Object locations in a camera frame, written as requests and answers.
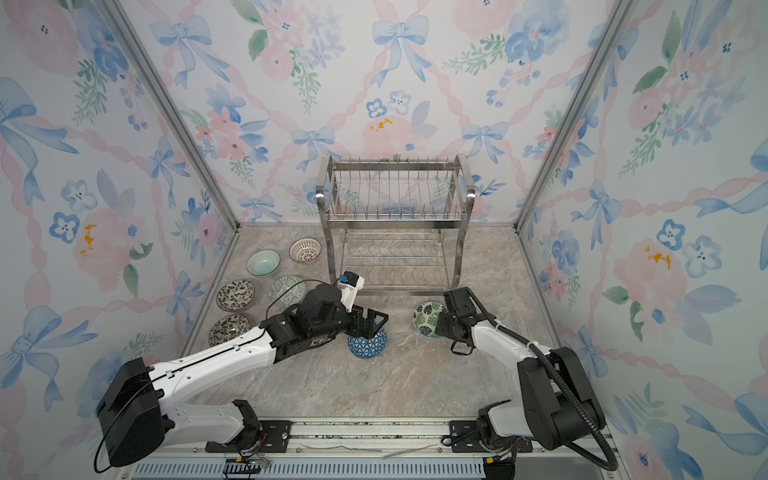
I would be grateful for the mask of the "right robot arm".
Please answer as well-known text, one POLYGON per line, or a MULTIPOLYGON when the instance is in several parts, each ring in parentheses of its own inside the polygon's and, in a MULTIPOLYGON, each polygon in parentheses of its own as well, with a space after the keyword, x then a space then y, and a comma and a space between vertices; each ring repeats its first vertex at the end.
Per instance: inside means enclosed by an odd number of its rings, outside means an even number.
POLYGON ((546 451, 564 447, 602 470, 614 472, 618 459, 603 434, 604 410, 576 352, 550 348, 504 326, 468 287, 443 294, 436 334, 480 351, 517 370, 522 405, 496 402, 478 411, 480 441, 490 451, 514 457, 531 440, 546 451))

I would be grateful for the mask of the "green leaf pattern bowl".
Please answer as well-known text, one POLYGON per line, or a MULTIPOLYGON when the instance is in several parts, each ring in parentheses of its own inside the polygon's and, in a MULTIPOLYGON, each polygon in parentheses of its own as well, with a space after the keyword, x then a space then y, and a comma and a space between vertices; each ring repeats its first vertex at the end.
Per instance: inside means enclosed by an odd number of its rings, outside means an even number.
POLYGON ((437 324, 445 306, 439 302, 429 301, 416 307, 412 315, 415 330, 423 337, 437 339, 437 324))

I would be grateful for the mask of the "blue triangle pattern bowl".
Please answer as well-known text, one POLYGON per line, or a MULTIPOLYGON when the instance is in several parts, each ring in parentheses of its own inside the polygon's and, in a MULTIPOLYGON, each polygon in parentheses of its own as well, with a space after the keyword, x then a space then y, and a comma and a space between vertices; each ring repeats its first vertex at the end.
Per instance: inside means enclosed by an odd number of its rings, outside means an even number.
POLYGON ((358 359, 371 360, 381 355, 387 348, 388 335, 382 328, 373 338, 348 337, 347 347, 358 359))

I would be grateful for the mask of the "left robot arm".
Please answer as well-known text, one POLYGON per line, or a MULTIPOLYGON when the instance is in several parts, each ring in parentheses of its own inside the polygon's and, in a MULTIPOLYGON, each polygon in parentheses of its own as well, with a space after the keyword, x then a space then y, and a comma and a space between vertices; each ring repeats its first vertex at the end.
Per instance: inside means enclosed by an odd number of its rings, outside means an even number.
POLYGON ((206 441, 244 451, 261 438, 245 401, 191 408, 185 401, 250 370, 324 346, 340 335, 372 339, 386 313, 356 305, 363 278, 320 283, 303 299, 246 333, 186 357, 148 365, 123 363, 95 409, 102 439, 95 458, 111 468, 136 463, 164 445, 206 441))

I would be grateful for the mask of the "steel two-tier dish rack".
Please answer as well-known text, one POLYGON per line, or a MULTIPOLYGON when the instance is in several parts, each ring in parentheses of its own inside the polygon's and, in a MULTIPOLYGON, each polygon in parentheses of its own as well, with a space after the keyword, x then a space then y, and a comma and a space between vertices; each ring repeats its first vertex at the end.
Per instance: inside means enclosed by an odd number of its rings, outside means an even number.
POLYGON ((478 196, 464 155, 323 158, 314 197, 328 275, 352 271, 367 295, 431 296, 458 287, 478 196))

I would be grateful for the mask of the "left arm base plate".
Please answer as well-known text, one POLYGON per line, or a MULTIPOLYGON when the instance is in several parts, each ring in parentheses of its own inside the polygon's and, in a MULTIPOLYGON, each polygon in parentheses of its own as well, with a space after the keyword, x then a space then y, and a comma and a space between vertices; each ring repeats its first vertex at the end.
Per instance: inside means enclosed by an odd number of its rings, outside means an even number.
POLYGON ((288 420, 248 421, 227 443, 207 442, 206 453, 285 453, 293 423, 288 420))

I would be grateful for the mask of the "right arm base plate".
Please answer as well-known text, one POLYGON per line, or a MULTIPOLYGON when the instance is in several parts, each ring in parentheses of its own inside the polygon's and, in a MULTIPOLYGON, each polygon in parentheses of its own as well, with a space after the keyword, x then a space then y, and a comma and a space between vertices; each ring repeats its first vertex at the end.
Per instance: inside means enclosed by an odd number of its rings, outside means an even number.
POLYGON ((486 420, 452 420, 449 434, 441 445, 453 453, 488 453, 492 456, 505 453, 532 453, 532 440, 520 435, 495 432, 486 420))

